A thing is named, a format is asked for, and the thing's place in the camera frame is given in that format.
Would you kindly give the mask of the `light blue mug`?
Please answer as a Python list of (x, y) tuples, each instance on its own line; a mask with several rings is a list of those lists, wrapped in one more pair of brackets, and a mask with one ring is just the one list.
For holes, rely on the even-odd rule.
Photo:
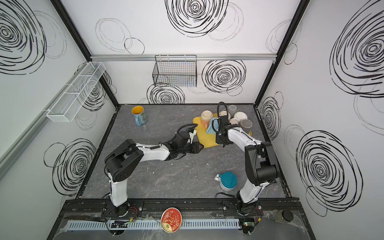
[(219, 118), (212, 118), (206, 130), (207, 135), (215, 135), (219, 130)]

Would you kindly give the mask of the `yellow plastic tray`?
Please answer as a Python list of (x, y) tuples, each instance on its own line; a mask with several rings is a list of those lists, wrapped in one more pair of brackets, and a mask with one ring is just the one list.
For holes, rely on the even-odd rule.
[[(217, 114), (213, 113), (213, 118), (218, 118)], [(194, 124), (198, 124), (196, 127), (197, 136), (201, 144), (204, 145), (205, 148), (219, 146), (216, 143), (216, 135), (207, 135), (205, 128), (201, 125), (201, 116), (193, 119)], [(243, 150), (246, 146), (255, 146), (259, 143), (252, 136), (243, 131), (243, 129), (238, 125), (231, 125), (228, 130), (229, 140), (232, 141), (232, 145), (237, 145), (241, 150)]]

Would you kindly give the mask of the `blue patterned mug yellow inside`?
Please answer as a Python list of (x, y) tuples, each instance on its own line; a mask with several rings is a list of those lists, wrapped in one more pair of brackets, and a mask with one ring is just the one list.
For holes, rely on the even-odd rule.
[(145, 124), (148, 120), (148, 117), (145, 113), (144, 107), (142, 107), (142, 106), (135, 106), (132, 109), (132, 114), (134, 115), (135, 122), (136, 122), (137, 126), (139, 126), (139, 127), (142, 126), (143, 124)]

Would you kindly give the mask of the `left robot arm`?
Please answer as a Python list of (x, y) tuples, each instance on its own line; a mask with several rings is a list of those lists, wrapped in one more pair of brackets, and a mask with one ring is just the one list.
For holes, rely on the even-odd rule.
[(141, 162), (179, 160), (187, 154), (198, 154), (203, 148), (194, 141), (198, 124), (181, 126), (166, 142), (143, 145), (132, 139), (124, 141), (105, 159), (105, 174), (109, 178), (110, 201), (120, 207), (128, 200), (128, 177)]

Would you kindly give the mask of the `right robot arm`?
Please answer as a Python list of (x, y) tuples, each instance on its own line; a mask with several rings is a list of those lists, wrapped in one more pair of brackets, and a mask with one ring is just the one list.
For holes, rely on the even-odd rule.
[(216, 143), (238, 146), (245, 154), (247, 181), (238, 192), (241, 204), (256, 202), (260, 193), (279, 175), (278, 161), (270, 142), (261, 142), (247, 134), (240, 126), (231, 125), (227, 116), (217, 119)]

